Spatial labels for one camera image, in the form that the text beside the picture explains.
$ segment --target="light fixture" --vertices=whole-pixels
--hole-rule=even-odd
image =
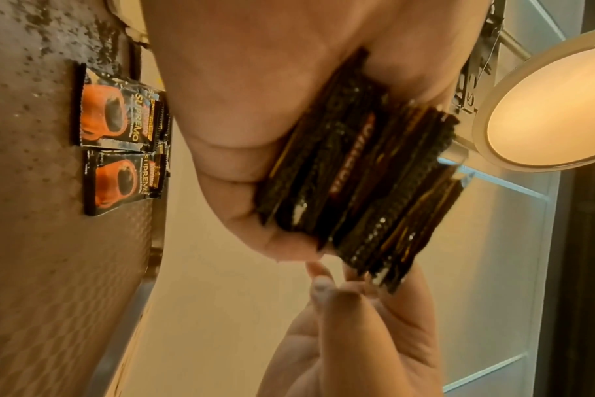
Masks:
[[[595,162],[595,31],[536,54],[475,115],[475,150],[504,168],[559,171]]]

